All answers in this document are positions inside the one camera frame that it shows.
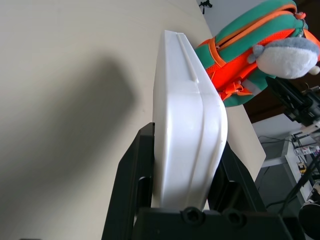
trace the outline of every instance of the green backpack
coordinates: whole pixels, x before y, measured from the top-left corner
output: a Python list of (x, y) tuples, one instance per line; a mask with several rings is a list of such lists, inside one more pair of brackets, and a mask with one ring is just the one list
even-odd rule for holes
[(311, 35), (292, 0), (268, 0), (247, 11), (215, 37), (201, 43), (195, 52), (226, 107), (246, 103), (267, 87), (270, 76), (248, 63), (256, 44), (266, 44), (304, 32)]

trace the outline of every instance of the black cable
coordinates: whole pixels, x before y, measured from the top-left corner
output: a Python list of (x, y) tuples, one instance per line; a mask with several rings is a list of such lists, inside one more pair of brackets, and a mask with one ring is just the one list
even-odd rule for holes
[(279, 142), (280, 142), (280, 141), (288, 141), (288, 142), (291, 142), (291, 143), (292, 143), (291, 140), (288, 140), (288, 139), (285, 139), (285, 138), (280, 139), (280, 138), (270, 137), (270, 136), (265, 136), (265, 135), (259, 136), (258, 139), (260, 139), (260, 138), (262, 138), (262, 137), (263, 137), (263, 138), (267, 138), (267, 139), (272, 139), (272, 140), (278, 140)]
[(282, 143), (283, 141), (264, 141), (260, 142), (260, 144), (275, 144), (275, 143)]
[(313, 159), (311, 164), (306, 168), (305, 174), (302, 175), (302, 177), (299, 179), (297, 184), (293, 187), (293, 189), (288, 193), (286, 196), (285, 200), (283, 201), (283, 205), (281, 209), (279, 210), (279, 214), (282, 215), (284, 213), (284, 210), (286, 209), (290, 199), (297, 195), (299, 192), (300, 188), (306, 184), (308, 181), (309, 177), (312, 175), (312, 172), (315, 170), (317, 167), (317, 164), (320, 163), (320, 156), (317, 158)]
[[(297, 197), (297, 195), (293, 196), (293, 197), (289, 200), (288, 204), (291, 203), (293, 200), (295, 200), (296, 197)], [(273, 205), (283, 204), (284, 202), (285, 202), (285, 200), (274, 201), (274, 202), (271, 202), (271, 203), (269, 203), (268, 205), (266, 205), (265, 208), (267, 209), (267, 208), (269, 208), (269, 207), (271, 207), (271, 206), (273, 206)]]
[(262, 176), (261, 179), (260, 179), (260, 183), (259, 183), (259, 186), (258, 186), (258, 192), (259, 192), (260, 186), (261, 186), (261, 184), (262, 184), (262, 180), (264, 179), (264, 176), (265, 176), (266, 173), (268, 172), (269, 168), (270, 168), (269, 166), (266, 168), (265, 172), (263, 173), (263, 176)]

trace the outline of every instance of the white plastic lid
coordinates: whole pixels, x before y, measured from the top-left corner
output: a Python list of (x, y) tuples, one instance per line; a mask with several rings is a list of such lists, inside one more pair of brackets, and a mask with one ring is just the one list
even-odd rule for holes
[(183, 33), (165, 31), (153, 87), (152, 205), (203, 209), (227, 141), (225, 106)]

